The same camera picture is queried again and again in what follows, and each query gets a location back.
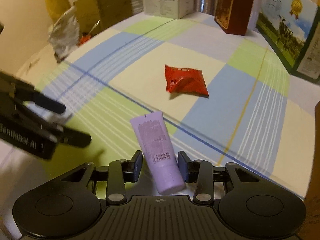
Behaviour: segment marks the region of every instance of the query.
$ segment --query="red wrapper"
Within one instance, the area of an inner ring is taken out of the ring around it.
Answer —
[[[167,81],[166,90],[169,93],[188,92],[209,97],[201,70],[176,68],[165,65],[164,75]]]

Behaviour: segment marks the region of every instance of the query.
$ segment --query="silver screw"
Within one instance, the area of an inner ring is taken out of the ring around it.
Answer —
[[[109,195],[108,199],[111,201],[120,201],[123,200],[124,196],[119,193],[114,193]]]
[[[196,199],[199,201],[209,201],[211,198],[211,195],[206,193],[201,193],[196,196]]]

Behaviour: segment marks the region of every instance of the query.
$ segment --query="table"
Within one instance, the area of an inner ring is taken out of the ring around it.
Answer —
[[[201,69],[209,99],[167,93],[165,64]],[[237,162],[301,198],[306,194],[320,87],[290,76],[257,32],[225,34],[202,13],[180,20],[140,13],[82,45],[36,87],[63,102],[61,118],[90,133],[92,143],[59,145],[51,161],[33,160],[19,185],[37,178],[35,187],[87,161],[130,159],[140,147],[129,120],[161,110],[176,153],[214,165]],[[146,165],[138,183],[126,186],[129,195],[157,194]],[[178,194],[192,195],[193,188]]]

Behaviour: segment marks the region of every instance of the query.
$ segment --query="barcode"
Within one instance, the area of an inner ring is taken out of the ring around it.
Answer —
[[[170,160],[171,157],[170,157],[169,153],[160,153],[160,154],[153,156],[152,159],[153,159],[153,163],[158,163],[163,160]]]

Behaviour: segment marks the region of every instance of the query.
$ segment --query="white box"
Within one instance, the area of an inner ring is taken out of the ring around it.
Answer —
[[[194,0],[143,0],[146,14],[180,19],[192,13]]]

